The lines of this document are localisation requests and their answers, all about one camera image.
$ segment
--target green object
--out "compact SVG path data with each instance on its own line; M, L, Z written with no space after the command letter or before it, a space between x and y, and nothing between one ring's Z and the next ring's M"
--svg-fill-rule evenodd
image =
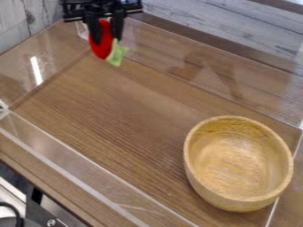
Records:
M111 53L107 57L108 63L115 67L120 67L120 63L127 52L128 52L128 48L120 46L119 40L114 39Z

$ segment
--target bowl rim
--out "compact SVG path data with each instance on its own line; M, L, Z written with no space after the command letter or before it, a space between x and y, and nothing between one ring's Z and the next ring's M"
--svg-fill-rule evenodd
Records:
M254 123L255 125L260 126L270 134L272 134L275 136L278 142L280 143L280 145L283 147L283 150L284 150L286 155L287 155L287 175L283 179L282 184L278 186L278 188L264 195L258 195L258 196L250 197L247 199L239 199L238 197L224 196L224 195L219 194L218 192L215 192L212 189L210 189L208 186L202 182L200 178L196 176L196 172L194 171L194 166L190 162L190 155L188 155L188 153L190 153L190 149L188 149L190 141L192 139L194 133L196 132L196 130L199 128L202 128L202 126L204 124L210 123L211 121L219 121L222 119L238 119L238 120L248 121L248 122ZM219 197L226 198L228 200L232 200L232 201L259 202L259 201L264 201L264 200L270 200L272 198L276 198L279 196L279 194L286 190L286 188L290 184L290 181L291 181L292 174L294 174L294 159L292 159L291 151L288 150L288 146L287 146L286 141L282 139L279 134L267 125L264 125L259 121L255 121L255 120L246 118L246 117L242 117L242 116L223 115L223 116L216 116L216 117L212 117L212 118L208 118L208 119L200 121L200 123L198 123L194 126L190 133L187 134L187 137L186 137L186 140L184 140L184 145L183 145L183 157L184 157L184 165L187 166L187 168L188 168L188 170L190 170L190 172L194 176L194 179L198 181L198 183L210 192L212 192L215 195L218 195Z

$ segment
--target wooden bowl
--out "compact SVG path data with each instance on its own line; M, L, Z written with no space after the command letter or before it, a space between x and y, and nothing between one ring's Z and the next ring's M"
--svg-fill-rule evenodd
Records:
M287 144L262 123L220 116L200 122L184 141L184 168L200 196L235 212L270 205L290 183Z

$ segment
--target cable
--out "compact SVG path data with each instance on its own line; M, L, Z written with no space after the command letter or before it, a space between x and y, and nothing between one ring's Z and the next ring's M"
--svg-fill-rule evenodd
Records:
M16 207L5 202L0 202L0 207L8 207L11 210L13 210L13 212L16 214L16 227L23 227L23 218L21 218L21 215L20 215Z

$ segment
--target red object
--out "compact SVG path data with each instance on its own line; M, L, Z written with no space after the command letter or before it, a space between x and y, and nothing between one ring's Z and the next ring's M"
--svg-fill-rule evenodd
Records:
M114 36L111 33L111 26L110 21L106 19L99 20L99 24L102 27L102 38L100 38L100 44L96 45L92 41L92 37L90 35L90 47L96 54L96 56L102 59L106 59L111 53L111 46L112 46L112 40Z

